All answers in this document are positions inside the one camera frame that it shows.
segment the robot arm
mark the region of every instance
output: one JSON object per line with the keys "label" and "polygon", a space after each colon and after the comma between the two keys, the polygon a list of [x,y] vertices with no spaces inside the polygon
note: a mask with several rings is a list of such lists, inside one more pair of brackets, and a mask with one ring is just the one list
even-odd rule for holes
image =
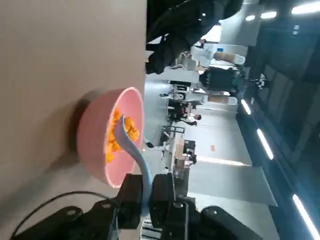
{"label": "robot arm", "polygon": [[[98,201],[86,213],[68,206],[13,237],[13,240],[116,240],[120,229],[137,229],[142,176],[127,174],[115,198]],[[201,212],[193,202],[176,198],[171,173],[158,174],[149,202],[161,240],[260,240],[247,226],[217,206]]]}
{"label": "robot arm", "polygon": [[200,57],[205,57],[208,60],[216,59],[236,65],[243,65],[246,62],[246,57],[239,54],[200,49],[194,46],[191,48],[191,54],[195,60],[199,60]]}

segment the beige tabletop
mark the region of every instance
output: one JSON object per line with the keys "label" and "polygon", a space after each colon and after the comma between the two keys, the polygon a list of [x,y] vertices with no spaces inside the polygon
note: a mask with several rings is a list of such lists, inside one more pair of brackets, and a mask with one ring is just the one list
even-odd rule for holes
{"label": "beige tabletop", "polygon": [[[81,99],[129,86],[143,93],[145,12],[146,0],[0,1],[1,239],[56,194],[117,194],[88,175],[72,140]],[[27,225],[96,200],[60,200]]]}

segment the blue spoon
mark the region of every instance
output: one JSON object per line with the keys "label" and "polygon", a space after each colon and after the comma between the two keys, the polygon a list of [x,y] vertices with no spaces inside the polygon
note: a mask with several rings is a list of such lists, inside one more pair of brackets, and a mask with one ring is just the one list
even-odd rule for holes
{"label": "blue spoon", "polygon": [[149,214],[149,199],[152,192],[152,178],[147,161],[142,156],[140,150],[130,139],[125,130],[125,116],[122,115],[115,126],[115,139],[120,147],[125,150],[137,162],[142,174],[142,209],[141,216]]}

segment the bowl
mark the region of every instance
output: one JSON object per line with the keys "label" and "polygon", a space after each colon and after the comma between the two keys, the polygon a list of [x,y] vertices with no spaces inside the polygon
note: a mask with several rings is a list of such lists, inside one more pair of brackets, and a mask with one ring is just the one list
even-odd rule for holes
{"label": "bowl", "polygon": [[113,161],[106,162],[105,144],[116,107],[133,119],[140,132],[134,143],[141,149],[144,107],[141,94],[134,87],[111,90],[98,96],[84,111],[77,130],[80,161],[92,176],[113,188],[121,186],[126,174],[132,173],[136,164],[124,150],[115,152]]}

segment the cereal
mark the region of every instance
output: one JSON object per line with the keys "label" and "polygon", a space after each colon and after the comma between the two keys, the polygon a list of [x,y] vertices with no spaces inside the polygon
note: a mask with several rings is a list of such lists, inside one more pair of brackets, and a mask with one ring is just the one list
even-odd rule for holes
{"label": "cereal", "polygon": [[[116,124],[120,120],[122,114],[121,112],[116,109],[114,111],[113,119],[111,121],[111,126],[109,128],[109,133],[108,133],[108,139],[106,141],[106,146],[105,146],[105,161],[107,163],[111,163],[115,155],[114,153],[120,152],[122,148],[116,141],[116,135],[115,135],[115,129],[116,129]],[[132,141],[136,141],[139,138],[139,130],[135,127],[135,123],[131,117],[125,117],[124,120],[124,128],[128,136]]]}

